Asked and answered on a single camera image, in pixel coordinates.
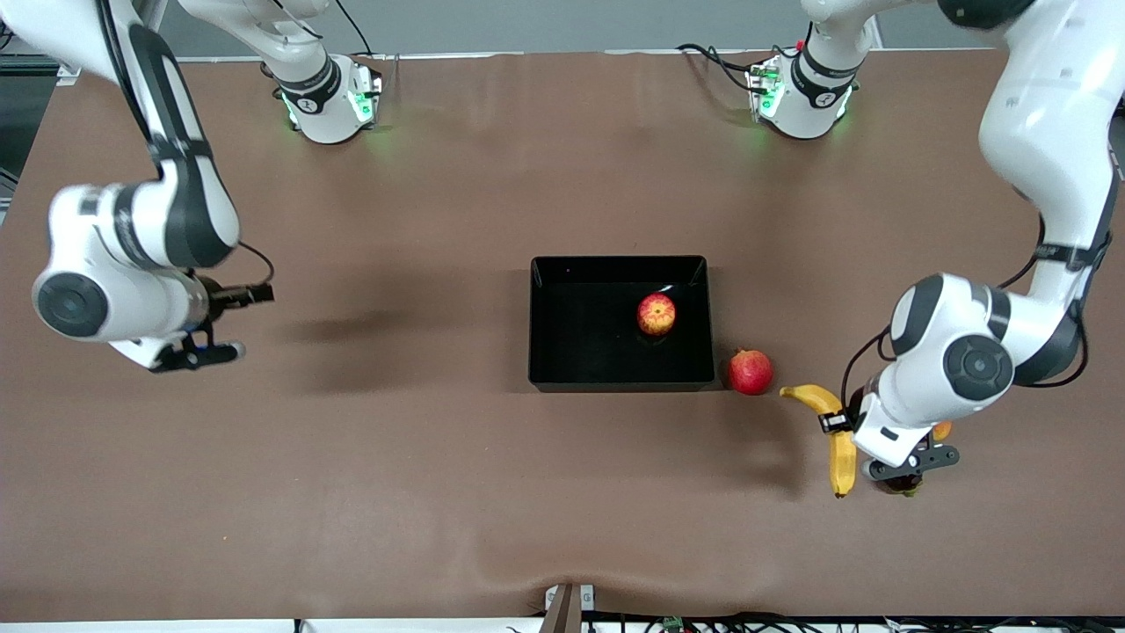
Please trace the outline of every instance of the wire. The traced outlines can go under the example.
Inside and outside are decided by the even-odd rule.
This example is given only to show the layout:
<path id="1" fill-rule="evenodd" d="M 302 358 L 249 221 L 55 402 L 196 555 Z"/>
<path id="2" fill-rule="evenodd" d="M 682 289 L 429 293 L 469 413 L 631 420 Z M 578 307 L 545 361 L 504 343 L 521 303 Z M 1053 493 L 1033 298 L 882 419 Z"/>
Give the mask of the wire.
<path id="1" fill-rule="evenodd" d="M 929 622 L 918 617 L 903 617 L 899 620 L 899 624 L 911 626 L 910 629 L 903 629 L 902 631 L 904 631 L 904 633 L 991 633 L 996 629 L 1008 626 L 1009 624 L 1018 621 L 1018 617 L 1008 617 L 1000 620 L 994 624 L 976 625 L 963 620 L 953 620 L 952 622 Z M 1065 627 L 1072 632 L 1074 631 L 1069 624 L 1065 625 Z"/>
<path id="2" fill-rule="evenodd" d="M 129 79 L 128 72 L 125 70 L 125 55 L 122 53 L 122 43 L 117 38 L 117 27 L 114 25 L 114 15 L 109 8 L 109 0 L 97 0 L 94 4 L 98 9 L 98 21 L 101 24 L 101 35 L 109 47 L 109 61 L 114 66 L 114 74 L 117 75 L 117 83 L 120 85 L 122 92 L 125 93 L 125 102 L 129 106 L 133 118 L 141 127 L 141 133 L 144 134 L 145 142 L 151 144 L 152 132 L 148 129 L 148 124 L 145 121 L 144 115 L 141 114 L 141 105 L 137 102 L 136 92 L 133 90 L 133 80 Z"/>
<path id="3" fill-rule="evenodd" d="M 740 65 L 740 64 L 736 64 L 734 62 L 728 62 L 728 61 L 723 60 L 722 57 L 720 57 L 719 54 L 718 54 L 718 52 L 712 53 L 712 51 L 714 51 L 714 46 L 711 46 L 709 48 L 704 48 L 704 47 L 700 46 L 699 44 L 681 44 L 680 46 L 676 46 L 676 51 L 695 51 L 695 52 L 702 54 L 704 57 L 711 60 L 712 62 L 714 62 L 717 64 L 722 64 L 722 65 L 729 67 L 730 70 L 737 70 L 739 72 L 746 72 L 746 71 L 750 70 L 750 65 L 753 65 L 753 64 L 749 64 L 749 65 L 745 65 L 744 66 L 744 65 Z"/>
<path id="4" fill-rule="evenodd" d="M 855 362 L 858 361 L 865 352 L 871 350 L 871 346 L 878 344 L 889 334 L 891 334 L 891 327 L 886 326 L 883 328 L 883 332 L 879 333 L 879 335 L 865 343 L 864 346 L 860 349 L 860 352 L 856 352 L 855 355 L 852 356 L 852 360 L 847 362 L 847 368 L 844 369 L 844 380 L 840 381 L 840 403 L 843 403 L 845 407 L 847 406 L 847 379 L 852 376 L 852 368 L 855 367 Z"/>
<path id="5" fill-rule="evenodd" d="M 297 26 L 299 26 L 302 30 L 304 30 L 305 33 L 312 35 L 313 37 L 315 37 L 317 39 L 324 39 L 323 35 L 321 35 L 321 34 L 314 31 L 313 29 L 308 28 L 307 26 L 305 26 L 305 22 L 298 20 L 292 13 L 290 13 L 289 9 L 286 9 L 285 4 L 281 3 L 281 0 L 273 0 L 273 3 L 278 6 L 278 9 L 281 9 L 282 11 L 285 11 L 285 15 L 289 16 L 289 19 L 292 20 L 294 22 L 296 22 Z"/>
<path id="6" fill-rule="evenodd" d="M 356 20 L 352 19 L 351 13 L 348 12 L 348 9 L 344 8 L 343 2 L 336 0 L 336 6 L 340 7 L 340 10 L 344 12 L 344 17 L 348 18 L 349 22 L 351 22 L 352 28 L 356 29 L 356 35 L 359 35 L 360 42 L 363 43 L 363 49 L 367 51 L 367 56 L 374 57 L 375 55 L 371 54 L 371 45 L 367 43 L 367 37 L 363 35 L 363 31 L 360 30 L 359 25 L 356 24 Z"/>
<path id="7" fill-rule="evenodd" d="M 1036 248 L 1040 245 L 1043 244 L 1043 236 L 1046 234 L 1046 229 L 1047 229 L 1046 228 L 1046 224 L 1043 223 L 1043 216 L 1041 215 L 1040 216 L 1040 236 L 1035 239 L 1035 247 Z M 1007 288 L 1008 286 L 1010 286 L 1010 284 L 1015 283 L 1016 281 L 1018 281 L 1019 279 L 1022 279 L 1024 277 L 1024 274 L 1027 274 L 1027 271 L 1030 270 L 1033 265 L 1035 265 L 1035 262 L 1037 260 L 1038 260 L 1038 257 L 1035 256 L 1035 253 L 1033 252 L 1032 256 L 1029 256 L 1027 259 L 1027 263 L 1024 263 L 1024 266 L 1019 269 L 1019 272 L 1016 272 L 1015 274 L 1012 274 L 1011 277 L 1009 277 L 1008 279 L 1006 279 L 998 287 L 1000 287 L 1000 288 Z"/>
<path id="8" fill-rule="evenodd" d="M 11 44 L 12 37 L 16 37 L 16 31 L 8 28 L 8 25 L 0 21 L 0 38 L 3 39 L 3 42 L 0 43 L 0 51 L 3 51 L 9 44 Z"/>
<path id="9" fill-rule="evenodd" d="M 739 65 L 739 64 L 731 63 L 731 62 L 728 62 L 728 61 L 723 60 L 722 56 L 719 55 L 719 51 L 717 51 L 714 48 L 714 46 L 708 46 L 704 49 L 699 44 L 681 44 L 680 46 L 676 46 L 676 49 L 677 51 L 700 51 L 700 52 L 703 53 L 704 57 L 706 57 L 708 60 L 710 60 L 710 61 L 719 64 L 719 67 L 722 69 L 722 72 L 727 74 L 727 79 L 729 79 L 731 82 L 734 82 L 735 85 L 738 85 L 742 90 L 746 90 L 747 92 L 753 92 L 755 94 L 765 94 L 766 93 L 766 91 L 764 89 L 762 89 L 762 88 L 753 88 L 750 85 L 747 85 L 746 83 L 742 83 L 741 81 L 738 80 L 737 76 L 735 76 L 730 72 L 731 70 L 736 70 L 736 71 L 739 71 L 739 72 L 746 72 L 746 71 L 749 70 L 750 66 L 744 66 L 744 65 Z"/>
<path id="10" fill-rule="evenodd" d="M 260 62 L 258 64 L 258 70 L 261 71 L 261 73 L 264 74 L 266 76 L 272 79 L 273 81 L 277 81 L 277 78 L 273 76 L 273 71 L 270 70 L 270 66 L 266 65 L 266 62 Z M 274 87 L 273 88 L 273 92 L 271 92 L 270 94 L 274 99 L 280 99 L 281 98 L 281 85 Z"/>
<path id="11" fill-rule="evenodd" d="M 776 44 L 774 44 L 773 46 L 771 46 L 770 51 L 773 52 L 773 53 L 776 53 L 776 54 L 778 54 L 778 55 L 781 55 L 783 57 L 785 57 L 786 60 L 795 60 L 795 58 L 798 58 L 798 57 L 801 56 L 801 53 L 793 53 L 792 55 L 790 55 L 789 53 L 785 52 L 784 48 L 782 48 L 781 46 L 778 46 Z"/>
<path id="12" fill-rule="evenodd" d="M 266 278 L 262 279 L 258 284 L 259 286 L 264 286 L 266 283 L 269 283 L 270 281 L 272 281 L 273 280 L 273 273 L 277 272 L 277 269 L 273 266 L 273 262 L 270 261 L 270 257 L 266 256 L 266 253 L 263 253 L 262 251 L 260 251 L 260 250 L 255 248 L 254 246 L 248 244 L 246 242 L 240 241 L 238 245 L 242 246 L 242 247 L 244 247 L 244 248 L 246 248 L 246 250 L 249 250 L 250 252 L 256 254 L 259 256 L 259 259 L 261 259 L 262 261 L 264 261 L 266 265 L 269 266 L 269 269 L 270 269 L 270 271 L 266 274 Z"/>
<path id="13" fill-rule="evenodd" d="M 1066 377 L 1065 379 L 1054 381 L 1052 383 L 1035 383 L 1029 386 L 1024 386 L 1030 389 L 1053 389 L 1056 387 L 1065 387 L 1070 383 L 1077 381 L 1079 377 L 1086 372 L 1087 365 L 1090 364 L 1090 342 L 1086 338 L 1086 324 L 1082 322 L 1082 311 L 1078 310 L 1074 313 L 1074 326 L 1078 328 L 1078 340 L 1081 343 L 1082 360 L 1078 363 L 1078 368 L 1074 373 Z"/>
<path id="14" fill-rule="evenodd" d="M 875 349 L 875 352 L 879 353 L 879 358 L 882 359 L 883 361 L 886 361 L 888 363 L 893 363 L 897 358 L 893 354 L 883 351 L 883 344 L 886 343 L 886 337 L 889 337 L 890 335 L 891 331 L 889 329 L 883 331 L 883 336 L 879 337 L 879 346 Z"/>
<path id="15" fill-rule="evenodd" d="M 762 626 L 759 626 L 757 629 L 750 629 L 752 633 L 762 633 L 762 632 L 766 631 L 767 629 L 773 629 L 773 630 L 777 631 L 778 633 L 793 633 L 789 629 L 785 629 L 784 626 L 781 626 L 782 624 L 789 624 L 790 626 L 795 626 L 802 633 L 824 633 L 822 631 L 820 631 L 819 629 L 817 629 L 816 626 L 813 626 L 813 625 L 811 625 L 809 623 L 800 622 L 800 621 L 796 621 L 796 620 L 793 620 L 791 617 L 786 617 L 784 615 L 780 615 L 780 614 L 776 614 L 776 613 L 748 613 L 748 612 L 742 612 L 742 613 L 739 613 L 739 614 L 735 615 L 734 617 L 737 618 L 740 622 L 740 624 L 741 624 L 741 626 L 742 626 L 744 630 L 745 629 L 750 629 L 749 627 L 749 623 L 752 623 L 752 622 L 754 624 L 762 624 Z"/>

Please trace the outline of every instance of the brown table surface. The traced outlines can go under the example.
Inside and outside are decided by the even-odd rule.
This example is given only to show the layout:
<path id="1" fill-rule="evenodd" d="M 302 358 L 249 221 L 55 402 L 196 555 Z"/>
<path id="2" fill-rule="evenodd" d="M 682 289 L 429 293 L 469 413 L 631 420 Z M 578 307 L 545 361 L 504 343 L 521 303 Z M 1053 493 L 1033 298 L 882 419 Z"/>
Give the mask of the brown table surface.
<path id="1" fill-rule="evenodd" d="M 915 499 L 836 500 L 816 418 L 775 396 L 528 383 L 538 254 L 703 254 L 718 355 L 832 389 L 911 282 L 1029 254 L 976 145 L 1000 54 L 873 54 L 813 142 L 700 61 L 381 64 L 382 126 L 339 146 L 255 64 L 187 66 L 278 300 L 219 323 L 243 362 L 164 377 L 33 311 L 54 192 L 152 174 L 115 88 L 57 90 L 0 230 L 0 618 L 520 615 L 566 579 L 605 611 L 1120 613 L 1118 255 L 1088 376 L 957 424 Z"/>

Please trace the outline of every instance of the yellow banana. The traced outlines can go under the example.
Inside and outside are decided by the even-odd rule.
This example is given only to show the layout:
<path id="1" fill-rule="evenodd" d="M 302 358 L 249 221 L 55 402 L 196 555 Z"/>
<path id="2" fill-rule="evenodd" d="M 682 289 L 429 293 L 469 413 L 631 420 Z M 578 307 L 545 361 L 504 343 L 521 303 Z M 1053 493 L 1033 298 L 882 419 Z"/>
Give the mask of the yellow banana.
<path id="1" fill-rule="evenodd" d="M 844 410 L 844 405 L 832 392 L 818 385 L 784 387 L 783 398 L 800 400 L 820 416 L 830 416 Z M 843 499 L 855 487 L 856 449 L 852 432 L 828 434 L 828 481 L 837 499 Z"/>
<path id="2" fill-rule="evenodd" d="M 781 388 L 781 395 L 783 398 L 800 400 L 820 416 L 836 414 L 844 409 L 844 405 L 840 404 L 839 398 L 836 398 L 832 392 L 818 385 L 783 387 Z"/>
<path id="3" fill-rule="evenodd" d="M 838 431 L 828 434 L 828 481 L 832 494 L 843 499 L 855 488 L 856 450 L 852 432 Z"/>

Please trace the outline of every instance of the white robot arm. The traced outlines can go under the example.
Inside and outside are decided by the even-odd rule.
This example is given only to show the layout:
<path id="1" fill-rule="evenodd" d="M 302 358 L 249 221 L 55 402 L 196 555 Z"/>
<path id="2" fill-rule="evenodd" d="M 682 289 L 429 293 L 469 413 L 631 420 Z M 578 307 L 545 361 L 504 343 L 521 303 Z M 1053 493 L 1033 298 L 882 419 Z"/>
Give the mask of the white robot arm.
<path id="1" fill-rule="evenodd" d="M 240 244 L 238 219 L 164 40 L 128 0 L 0 0 L 0 19 L 30 45 L 118 83 L 159 172 L 55 196 L 51 259 L 33 288 L 43 322 L 109 343 L 153 372 L 238 359 L 242 346 L 215 343 L 212 325 L 226 308 L 272 299 L 272 289 L 224 288 L 195 273 Z"/>
<path id="2" fill-rule="evenodd" d="M 281 89 L 294 127 L 317 143 L 341 143 L 371 127 L 382 79 L 344 55 L 330 55 L 303 19 L 331 0 L 180 0 L 196 18 L 226 30 L 260 55 Z"/>
<path id="3" fill-rule="evenodd" d="M 806 1 L 807 8 L 846 6 L 848 18 L 837 20 L 827 10 L 820 24 L 812 13 L 814 27 L 800 56 L 772 60 L 771 69 L 783 70 L 758 73 L 783 94 L 772 99 L 770 111 L 759 101 L 758 115 L 798 137 L 827 132 L 843 105 L 818 109 L 811 94 L 828 89 L 847 96 L 840 87 L 868 46 L 856 35 L 860 25 L 899 3 Z M 1117 193 L 1108 127 L 1125 92 L 1125 7 L 1101 0 L 939 4 L 960 26 L 1004 36 L 1008 64 L 981 123 L 980 145 L 997 174 L 1038 209 L 1043 237 L 1027 295 L 946 273 L 903 293 L 890 325 L 896 360 L 853 396 L 850 407 L 856 445 L 890 467 L 907 462 L 937 423 L 984 409 L 1012 385 L 1040 386 L 1073 362 Z M 802 89 L 802 73 L 820 88 Z"/>

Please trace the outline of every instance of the apple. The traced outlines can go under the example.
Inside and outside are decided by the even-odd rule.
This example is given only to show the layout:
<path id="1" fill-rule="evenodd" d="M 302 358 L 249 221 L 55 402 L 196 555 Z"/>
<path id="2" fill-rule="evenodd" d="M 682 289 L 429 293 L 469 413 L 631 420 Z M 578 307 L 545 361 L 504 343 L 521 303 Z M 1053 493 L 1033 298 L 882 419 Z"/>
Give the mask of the apple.
<path id="1" fill-rule="evenodd" d="M 756 350 L 739 350 L 727 367 L 730 387 L 746 396 L 762 396 L 773 382 L 773 364 L 770 358 Z"/>
<path id="2" fill-rule="evenodd" d="M 650 337 L 663 337 L 675 323 L 676 304 L 664 292 L 652 292 L 637 306 L 637 325 Z"/>

